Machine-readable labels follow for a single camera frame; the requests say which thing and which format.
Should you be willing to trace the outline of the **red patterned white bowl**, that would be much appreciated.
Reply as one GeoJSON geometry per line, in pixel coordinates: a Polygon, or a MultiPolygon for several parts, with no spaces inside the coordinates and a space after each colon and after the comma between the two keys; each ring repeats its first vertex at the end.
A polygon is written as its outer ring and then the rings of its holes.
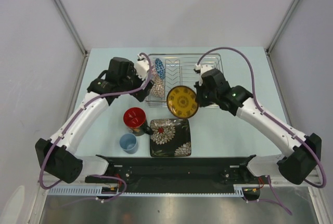
{"type": "Polygon", "coordinates": [[[158,75],[154,75],[152,81],[154,85],[150,90],[150,94],[157,98],[163,98],[165,94],[163,80],[158,75]]]}

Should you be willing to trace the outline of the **blue triangle patterned bowl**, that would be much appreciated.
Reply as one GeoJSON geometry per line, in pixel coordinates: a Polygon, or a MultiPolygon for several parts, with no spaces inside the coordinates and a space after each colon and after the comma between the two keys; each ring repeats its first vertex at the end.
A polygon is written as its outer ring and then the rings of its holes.
{"type": "Polygon", "coordinates": [[[165,79],[165,67],[161,59],[157,58],[155,59],[155,69],[158,74],[158,76],[164,80],[165,79]]]}

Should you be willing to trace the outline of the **yellow patterned round plate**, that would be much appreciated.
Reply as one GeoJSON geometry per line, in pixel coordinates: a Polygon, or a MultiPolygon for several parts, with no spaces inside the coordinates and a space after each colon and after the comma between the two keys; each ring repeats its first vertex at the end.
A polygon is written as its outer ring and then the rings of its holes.
{"type": "Polygon", "coordinates": [[[173,87],[167,97],[166,104],[168,110],[178,118],[191,118],[198,109],[199,104],[196,102],[196,93],[187,86],[173,87]]]}

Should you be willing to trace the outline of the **red and black mug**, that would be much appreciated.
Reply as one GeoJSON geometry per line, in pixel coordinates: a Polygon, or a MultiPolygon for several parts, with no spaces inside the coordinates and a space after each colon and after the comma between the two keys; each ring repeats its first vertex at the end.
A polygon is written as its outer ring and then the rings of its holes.
{"type": "Polygon", "coordinates": [[[135,136],[153,134],[153,130],[148,125],[146,114],[141,108],[133,107],[126,110],[123,115],[123,122],[129,131],[135,136]]]}

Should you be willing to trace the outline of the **steel wire dish rack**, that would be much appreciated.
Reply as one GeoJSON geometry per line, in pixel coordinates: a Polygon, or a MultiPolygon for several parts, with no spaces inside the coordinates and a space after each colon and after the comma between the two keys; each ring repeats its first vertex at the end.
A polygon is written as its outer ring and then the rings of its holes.
{"type": "Polygon", "coordinates": [[[150,94],[146,98],[149,107],[167,107],[167,94],[175,86],[187,86],[192,90],[198,80],[198,74],[194,72],[194,67],[202,53],[151,53],[148,55],[152,62],[161,60],[165,69],[163,81],[163,97],[155,97],[150,94]]]}

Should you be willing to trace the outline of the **black floral square plate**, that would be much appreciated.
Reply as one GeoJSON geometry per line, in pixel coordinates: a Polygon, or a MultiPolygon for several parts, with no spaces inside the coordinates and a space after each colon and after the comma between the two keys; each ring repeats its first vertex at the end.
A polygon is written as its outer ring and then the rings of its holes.
{"type": "Polygon", "coordinates": [[[191,155],[191,133],[187,119],[155,119],[150,122],[149,149],[152,157],[187,157],[191,155]]]}

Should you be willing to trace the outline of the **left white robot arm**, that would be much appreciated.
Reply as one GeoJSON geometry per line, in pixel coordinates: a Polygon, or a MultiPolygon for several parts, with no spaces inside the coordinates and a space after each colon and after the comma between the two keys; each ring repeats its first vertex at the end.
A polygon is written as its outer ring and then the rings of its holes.
{"type": "Polygon", "coordinates": [[[81,176],[98,177],[110,182],[115,170],[101,156],[75,156],[75,153],[91,125],[121,95],[131,95],[139,102],[145,100],[153,87],[152,62],[141,52],[136,62],[114,57],[87,88],[79,107],[60,129],[47,140],[41,138],[35,144],[41,168],[39,183],[43,189],[51,189],[58,183],[46,186],[44,173],[56,177],[58,182],[72,183],[81,176]]]}

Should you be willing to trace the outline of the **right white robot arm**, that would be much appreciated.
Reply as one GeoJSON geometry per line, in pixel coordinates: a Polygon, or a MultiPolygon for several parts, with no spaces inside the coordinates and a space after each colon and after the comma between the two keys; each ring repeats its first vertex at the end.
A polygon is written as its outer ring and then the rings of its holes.
{"type": "Polygon", "coordinates": [[[252,125],[281,151],[280,155],[249,157],[240,177],[246,183],[254,182],[264,175],[281,175],[289,182],[299,185],[321,159],[321,138],[282,123],[258,104],[254,95],[242,86],[230,87],[224,74],[211,65],[196,65],[199,74],[195,82],[196,101],[200,107],[212,104],[252,125]]]}

